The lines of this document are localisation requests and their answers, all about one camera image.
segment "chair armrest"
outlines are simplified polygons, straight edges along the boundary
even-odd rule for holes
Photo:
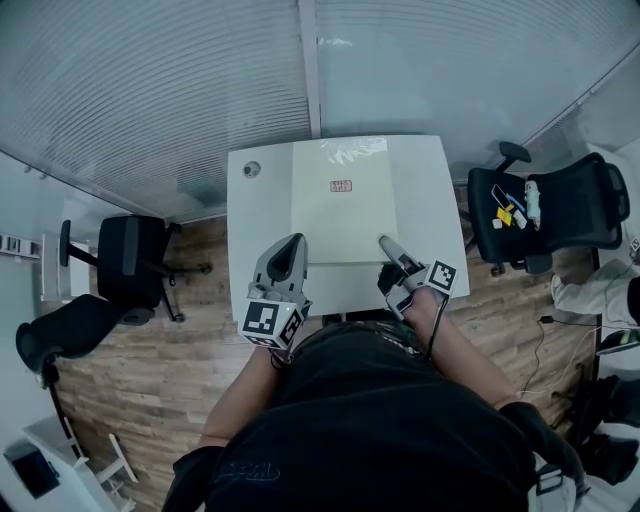
[[[144,325],[155,316],[155,311],[149,308],[131,308],[118,322],[120,325]]]
[[[140,237],[140,219],[129,217],[124,229],[122,244],[122,273],[125,276],[136,274],[138,265],[138,243]]]
[[[536,254],[526,256],[523,261],[512,261],[511,267],[514,270],[526,270],[527,274],[544,274],[551,270],[553,266],[553,256],[551,254]]]
[[[531,155],[522,146],[513,142],[501,142],[499,144],[500,154],[504,157],[504,161],[496,167],[497,172],[504,172],[516,160],[519,162],[531,162]]]
[[[61,267],[69,266],[69,246],[71,245],[71,221],[65,220],[60,230],[60,246],[58,248],[58,258]]]

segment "white cloth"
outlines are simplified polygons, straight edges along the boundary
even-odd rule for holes
[[[629,265],[611,260],[596,270],[586,283],[563,284],[558,275],[551,279],[551,296],[556,309],[582,315],[602,315],[603,324],[626,322],[635,325],[629,313],[629,282],[638,277]]]

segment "wooden floor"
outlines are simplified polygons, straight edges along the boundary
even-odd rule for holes
[[[463,223],[465,233],[469,226]],[[125,485],[138,502],[136,510],[160,510],[172,481],[172,464],[197,442],[207,413],[243,367],[252,346],[236,334],[231,319],[225,219],[184,227],[175,237],[167,261],[179,266],[210,261],[207,276],[179,280],[172,300],[186,316],[183,324],[155,318],[143,327],[118,327],[91,355],[59,360],[58,386],[66,415],[90,465],[103,467],[113,458],[108,434],[115,433],[140,481]],[[537,319],[551,311],[551,274],[523,271],[491,277],[477,251],[468,257],[471,295],[455,299],[455,322],[520,387],[536,367],[534,350],[541,340]],[[590,252],[556,253],[556,271],[580,282],[592,271]],[[581,321],[593,323],[594,319]],[[317,318],[305,328],[319,327]],[[566,407],[551,389],[588,331],[559,324],[542,326],[540,369],[524,400],[545,418],[556,420]],[[553,389],[567,389],[577,376],[575,362],[591,364],[594,335],[577,352],[566,378]]]

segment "black cable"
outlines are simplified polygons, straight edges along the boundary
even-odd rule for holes
[[[536,349],[533,351],[533,355],[536,356],[536,369],[533,370],[533,373],[527,379],[527,382],[525,383],[524,388],[522,388],[522,391],[520,392],[521,393],[520,398],[522,398],[524,394],[527,392],[527,387],[529,387],[529,384],[531,383],[531,379],[533,379],[535,374],[538,373],[538,370],[540,369],[540,358],[538,357],[538,350],[544,343],[544,329],[542,328],[542,324],[540,323],[540,320],[538,320],[536,323],[538,324],[538,327],[540,327],[540,332],[542,333],[542,339],[538,343],[538,346],[536,347]]]
[[[577,327],[602,327],[604,329],[618,329],[619,331],[629,331],[633,329],[632,327],[620,327],[613,325],[598,325],[598,324],[574,324],[571,322],[562,322],[560,320],[556,320],[550,315],[541,316],[538,322],[542,322],[543,324],[562,324],[562,325],[575,325]]]
[[[273,366],[276,370],[281,371],[284,370],[284,364],[280,360],[278,356],[276,356],[273,352],[271,352],[271,366]]]
[[[429,345],[427,347],[428,361],[431,361],[431,349],[433,348],[433,342],[436,339],[436,333],[438,332],[438,327],[440,326],[440,319],[442,318],[442,313],[444,312],[444,309],[447,307],[448,303],[449,303],[449,297],[447,296],[442,301],[442,304],[440,304],[440,309],[438,309],[438,312],[436,313],[436,320],[433,323],[433,332],[431,333],[431,338],[429,338]]]

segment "black shirt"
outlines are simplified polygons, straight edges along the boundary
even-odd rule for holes
[[[351,332],[303,347],[226,448],[176,462],[164,510],[527,510],[533,450],[581,478],[533,406],[498,412],[424,359]]]

